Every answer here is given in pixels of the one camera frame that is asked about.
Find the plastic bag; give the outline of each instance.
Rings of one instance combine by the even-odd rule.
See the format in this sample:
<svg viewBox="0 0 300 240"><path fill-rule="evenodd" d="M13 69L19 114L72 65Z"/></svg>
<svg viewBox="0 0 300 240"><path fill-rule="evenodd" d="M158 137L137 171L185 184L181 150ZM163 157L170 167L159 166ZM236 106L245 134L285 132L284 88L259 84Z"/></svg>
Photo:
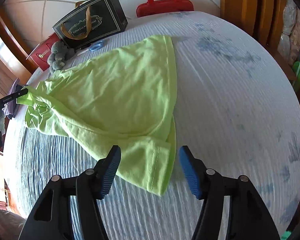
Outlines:
<svg viewBox="0 0 300 240"><path fill-rule="evenodd" d="M278 45L278 52L284 58L285 61L288 61L290 54L290 38L284 33L281 33L280 42Z"/></svg>
<svg viewBox="0 0 300 240"><path fill-rule="evenodd" d="M290 36L290 55L288 64L290 66L296 61L300 53L300 10L297 9L297 22L294 25Z"/></svg>
<svg viewBox="0 0 300 240"><path fill-rule="evenodd" d="M293 0L287 0L287 4L283 10L283 29L282 32L290 35L293 26L296 23L297 6Z"/></svg>

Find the bed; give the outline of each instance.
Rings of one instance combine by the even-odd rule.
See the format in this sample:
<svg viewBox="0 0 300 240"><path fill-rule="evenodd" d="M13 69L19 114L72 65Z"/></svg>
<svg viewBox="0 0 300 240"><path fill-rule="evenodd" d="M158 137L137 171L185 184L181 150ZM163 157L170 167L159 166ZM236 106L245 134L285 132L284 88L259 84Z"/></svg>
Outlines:
<svg viewBox="0 0 300 240"><path fill-rule="evenodd" d="M300 199L300 106L278 64L250 36L202 12L153 15L130 20L101 50L74 57L65 68L153 34L172 36L175 48L177 149L188 145L223 176L250 177L282 234ZM37 69L28 84L36 87L48 75ZM25 111L21 106L10 121L4 145L6 181L24 217L53 175L77 176L96 163L72 138L27 129ZM293 154L299 159L291 162ZM191 195L176 157L164 196L116 176L98 206L110 239L169 240L191 238L202 202ZM219 239L226 233L228 209L225 198ZM71 211L75 239L81 239L74 197Z"/></svg>

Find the blue scissors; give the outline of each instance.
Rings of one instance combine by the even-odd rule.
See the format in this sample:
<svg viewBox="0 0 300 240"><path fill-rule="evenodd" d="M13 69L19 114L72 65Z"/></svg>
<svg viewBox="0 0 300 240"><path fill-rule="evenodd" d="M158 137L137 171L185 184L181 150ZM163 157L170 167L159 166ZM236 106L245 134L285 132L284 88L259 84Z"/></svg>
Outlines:
<svg viewBox="0 0 300 240"><path fill-rule="evenodd" d="M77 56L79 56L79 55L81 55L81 54L83 54L87 51L96 51L98 49L101 49L102 47L103 47L103 41L94 42L88 48L83 49L82 51L80 51Z"/></svg>

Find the metal screw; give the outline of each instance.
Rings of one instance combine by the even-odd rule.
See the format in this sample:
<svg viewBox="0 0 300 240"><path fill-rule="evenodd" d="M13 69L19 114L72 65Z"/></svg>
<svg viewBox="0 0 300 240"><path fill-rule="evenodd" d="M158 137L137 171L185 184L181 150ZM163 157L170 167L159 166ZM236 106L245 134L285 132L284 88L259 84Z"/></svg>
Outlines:
<svg viewBox="0 0 300 240"><path fill-rule="evenodd" d="M247 182L247 181L249 181L249 178L246 175L241 175L240 180L243 182Z"/></svg>
<svg viewBox="0 0 300 240"><path fill-rule="evenodd" d="M87 169L86 174L87 175L92 175L94 173L94 169Z"/></svg>
<svg viewBox="0 0 300 240"><path fill-rule="evenodd" d="M206 173L207 173L208 175L214 175L216 172L215 172L215 170L213 170L213 169L207 169L207 170L206 170Z"/></svg>
<svg viewBox="0 0 300 240"><path fill-rule="evenodd" d="M54 175L52 176L51 180L52 181L58 181L60 179L60 176L59 175Z"/></svg>

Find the teddy bear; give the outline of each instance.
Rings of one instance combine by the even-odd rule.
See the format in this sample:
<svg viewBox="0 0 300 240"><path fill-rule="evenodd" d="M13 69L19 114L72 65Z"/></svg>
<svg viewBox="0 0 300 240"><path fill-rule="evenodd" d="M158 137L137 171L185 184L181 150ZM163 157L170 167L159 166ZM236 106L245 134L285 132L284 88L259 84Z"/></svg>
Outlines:
<svg viewBox="0 0 300 240"><path fill-rule="evenodd" d="M63 41L56 41L51 47L51 54L47 63L50 66L50 73L60 70L66 64L65 61L74 55L74 49L69 49Z"/></svg>

